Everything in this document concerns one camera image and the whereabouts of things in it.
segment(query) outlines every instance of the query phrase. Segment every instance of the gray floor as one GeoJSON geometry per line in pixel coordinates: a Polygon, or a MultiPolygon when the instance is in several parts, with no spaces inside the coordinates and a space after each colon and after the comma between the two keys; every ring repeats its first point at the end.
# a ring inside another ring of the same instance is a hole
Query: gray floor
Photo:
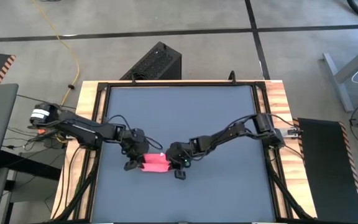
{"type": "MultiPolygon", "coordinates": [[[[258,27],[358,24],[345,0],[251,0],[258,27]]],[[[242,0],[62,0],[39,2],[64,35],[156,30],[249,28],[242,0]]],[[[0,37],[53,35],[28,0],[0,0],[0,37]]],[[[358,53],[358,29],[260,33],[271,79],[284,81],[293,116],[349,124],[331,88],[323,52],[338,67],[358,53]]],[[[263,79],[251,33],[121,37],[69,40],[78,55],[83,80],[120,78],[158,41],[183,54],[183,79],[263,79]]],[[[16,55],[3,83],[18,83],[19,93],[59,102],[75,76],[75,64],[57,41],[0,42],[0,53],[16,55]]],[[[358,85],[347,83],[358,105],[358,85]]],[[[79,91],[69,96],[75,106],[79,91]]],[[[10,126],[24,129],[34,101],[17,99],[10,126]]],[[[20,137],[8,133],[9,137],[20,137]]],[[[351,137],[358,171],[358,142],[351,137]]],[[[49,216],[44,198],[17,203],[11,223],[42,222],[49,216]]]]}

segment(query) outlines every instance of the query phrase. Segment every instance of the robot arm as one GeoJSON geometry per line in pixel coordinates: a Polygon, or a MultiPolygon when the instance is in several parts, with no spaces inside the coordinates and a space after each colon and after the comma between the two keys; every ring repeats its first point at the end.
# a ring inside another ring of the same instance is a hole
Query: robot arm
{"type": "Polygon", "coordinates": [[[191,138],[189,142],[174,142],[167,150],[166,158],[170,161],[170,168],[175,169],[175,177],[184,180],[186,174],[182,169],[189,168],[191,161],[198,161],[215,150],[217,146],[243,136],[252,139],[265,139],[273,147],[284,146],[283,136],[279,129],[273,127],[270,115],[255,114],[210,136],[191,138]],[[245,126],[250,119],[254,122],[256,134],[245,126]]]}
{"type": "Polygon", "coordinates": [[[136,167],[137,164],[132,161],[137,161],[149,151],[149,143],[141,129],[129,130],[123,124],[99,124],[71,111],[61,110],[54,104],[36,105],[30,123],[35,129],[56,129],[73,136],[80,147],[86,149],[100,150],[103,142],[120,144],[121,153],[130,159],[124,166],[125,170],[136,167]]]}

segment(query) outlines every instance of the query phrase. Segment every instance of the black box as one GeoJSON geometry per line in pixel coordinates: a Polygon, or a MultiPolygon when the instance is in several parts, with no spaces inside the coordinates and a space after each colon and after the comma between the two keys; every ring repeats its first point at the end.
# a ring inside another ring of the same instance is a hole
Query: black box
{"type": "Polygon", "coordinates": [[[181,53],[158,42],[120,80],[181,80],[181,53]]]}

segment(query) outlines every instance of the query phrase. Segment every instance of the pink cloth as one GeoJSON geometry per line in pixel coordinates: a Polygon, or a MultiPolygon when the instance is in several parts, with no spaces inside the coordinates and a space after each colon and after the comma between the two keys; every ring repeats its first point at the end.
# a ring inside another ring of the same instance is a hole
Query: pink cloth
{"type": "Polygon", "coordinates": [[[144,154],[143,172],[168,172],[169,162],[164,153],[144,154]]]}

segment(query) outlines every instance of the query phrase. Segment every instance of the desk leg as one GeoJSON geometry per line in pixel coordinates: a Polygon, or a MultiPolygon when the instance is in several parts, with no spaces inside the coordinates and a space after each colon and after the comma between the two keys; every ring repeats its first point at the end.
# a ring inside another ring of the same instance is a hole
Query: desk leg
{"type": "Polygon", "coordinates": [[[53,166],[35,162],[2,150],[0,151],[0,167],[7,167],[18,172],[25,172],[57,181],[59,181],[61,172],[60,169],[53,166]]]}
{"type": "Polygon", "coordinates": [[[9,223],[11,222],[12,211],[13,211],[13,203],[10,202],[10,203],[7,205],[7,210],[6,210],[6,213],[5,213],[4,224],[9,224],[9,223]]]}
{"type": "Polygon", "coordinates": [[[342,101],[346,112],[354,110],[353,104],[347,93],[344,82],[358,71],[358,55],[346,64],[340,71],[337,70],[335,63],[328,53],[324,53],[324,60],[330,71],[331,83],[333,84],[339,98],[342,101]]]}

